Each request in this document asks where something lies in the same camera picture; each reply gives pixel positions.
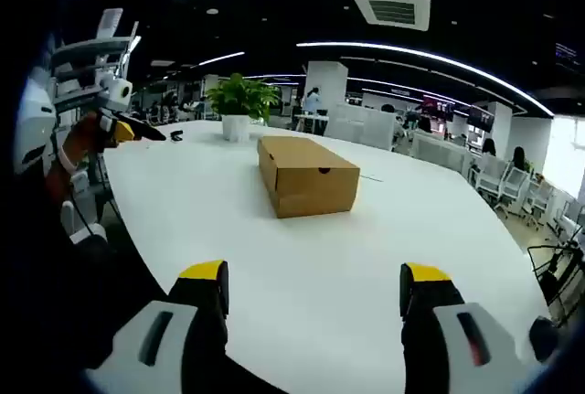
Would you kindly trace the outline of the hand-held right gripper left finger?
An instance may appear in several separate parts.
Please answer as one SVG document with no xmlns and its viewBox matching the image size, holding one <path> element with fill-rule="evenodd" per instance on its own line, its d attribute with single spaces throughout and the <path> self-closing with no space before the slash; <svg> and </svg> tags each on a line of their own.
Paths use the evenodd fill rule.
<svg viewBox="0 0 585 394">
<path fill-rule="evenodd" d="M 215 393 L 226 357 L 229 266 L 182 271 L 164 301 L 151 301 L 114 336 L 86 375 L 99 393 Z"/>
</svg>

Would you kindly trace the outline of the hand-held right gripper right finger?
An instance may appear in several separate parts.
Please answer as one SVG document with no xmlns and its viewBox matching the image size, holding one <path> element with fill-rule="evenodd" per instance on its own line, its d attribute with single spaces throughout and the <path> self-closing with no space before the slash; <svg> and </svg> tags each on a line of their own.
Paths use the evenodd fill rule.
<svg viewBox="0 0 585 394">
<path fill-rule="evenodd" d="M 406 393 L 518 393 L 526 369 L 514 338 L 480 304 L 467 303 L 436 267 L 400 267 Z"/>
</svg>

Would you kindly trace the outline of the person's left hand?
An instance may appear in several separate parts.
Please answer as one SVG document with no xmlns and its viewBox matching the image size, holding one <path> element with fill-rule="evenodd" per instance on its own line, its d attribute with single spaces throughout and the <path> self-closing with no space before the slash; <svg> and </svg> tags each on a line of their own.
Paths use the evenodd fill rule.
<svg viewBox="0 0 585 394">
<path fill-rule="evenodd" d="M 106 147 L 113 146 L 113 141 L 100 127 L 99 115 L 89 112 L 70 129 L 62 149 L 69 161 L 77 165 L 87 153 L 102 153 Z"/>
</svg>

